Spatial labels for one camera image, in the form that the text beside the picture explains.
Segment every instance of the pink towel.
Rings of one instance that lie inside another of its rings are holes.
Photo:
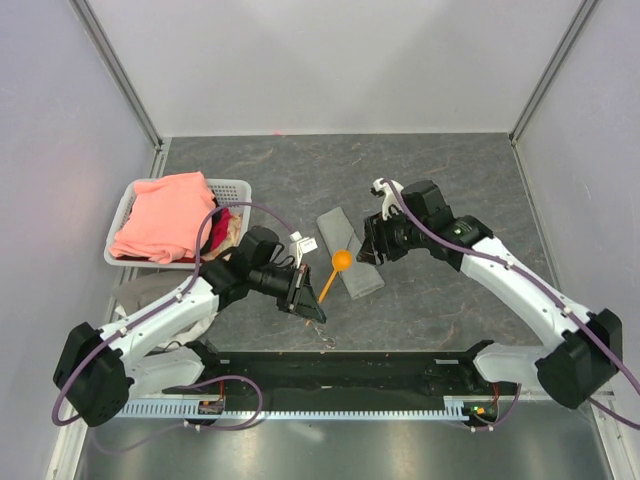
[[[136,201],[129,220],[109,247],[111,255],[146,257],[161,264],[194,257],[198,228],[215,207],[204,175],[182,173],[155,182],[136,182],[134,190]],[[200,245],[209,233],[211,222],[202,232]]]

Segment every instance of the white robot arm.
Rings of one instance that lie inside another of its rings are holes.
[[[622,358],[622,327],[611,311],[596,315],[566,298],[516,259],[476,218],[454,217],[431,181],[403,188],[378,179],[372,193],[384,197],[383,210],[365,219],[358,261],[381,265],[409,250],[427,249],[493,292],[540,338],[542,345],[531,347],[487,342],[474,359],[484,380],[542,387],[558,403],[577,408],[618,371],[569,318],[572,314],[579,319]],[[561,300],[562,308],[553,298]]]
[[[191,342],[171,352],[152,350],[192,323],[246,297],[249,290],[275,297],[276,306],[283,312],[325,323],[311,287],[310,269],[301,261],[304,253],[315,248],[315,241],[298,233],[291,240],[291,263],[276,264],[276,248],[280,245],[284,250],[278,236],[267,228],[255,227],[243,236],[237,248],[228,251],[228,259],[223,258],[227,257],[223,253],[202,264],[195,281],[189,277],[163,298],[100,329],[87,323],[78,325],[67,338],[54,383],[62,389],[81,361],[119,333],[80,373],[67,393],[67,399],[85,422],[97,426],[115,416],[130,399],[194,383],[211,363],[207,357],[213,355],[202,343]],[[147,317],[148,321],[140,323]]]

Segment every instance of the laundry basket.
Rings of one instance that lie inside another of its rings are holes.
[[[143,178],[136,180],[136,182],[153,182],[154,178]],[[151,262],[144,258],[120,259],[116,258],[109,252],[109,247],[115,241],[115,235],[129,219],[133,202],[136,200],[136,194],[133,190],[133,185],[136,182],[131,182],[120,200],[118,210],[109,229],[109,235],[107,236],[107,243],[104,248],[104,259],[110,265],[116,265],[118,267],[138,267],[138,268],[163,268],[172,270],[193,270],[193,263],[168,263],[160,265],[155,262]],[[223,180],[218,178],[208,178],[207,184],[216,194],[216,201],[220,205],[224,205],[229,202],[250,202],[251,201],[251,185],[243,180]],[[238,206],[231,207],[232,213],[236,215],[242,215],[242,229],[240,230],[240,236],[245,234],[249,227],[249,215],[251,213],[251,207]]]

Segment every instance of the gray fabric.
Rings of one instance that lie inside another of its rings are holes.
[[[113,296],[128,315],[137,312],[176,288],[190,271],[160,272],[138,277],[113,290]]]
[[[353,256],[351,268],[340,272],[340,277],[353,300],[384,287],[384,280],[375,267],[356,261],[362,244],[341,207],[320,215],[317,223],[331,256],[338,250],[349,250]]]

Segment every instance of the beige cloth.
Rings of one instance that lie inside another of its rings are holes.
[[[213,260],[227,248],[235,247],[240,243],[240,230],[242,229],[242,215],[231,215],[229,226],[227,227],[227,238],[220,245],[209,253],[202,255],[202,261]]]

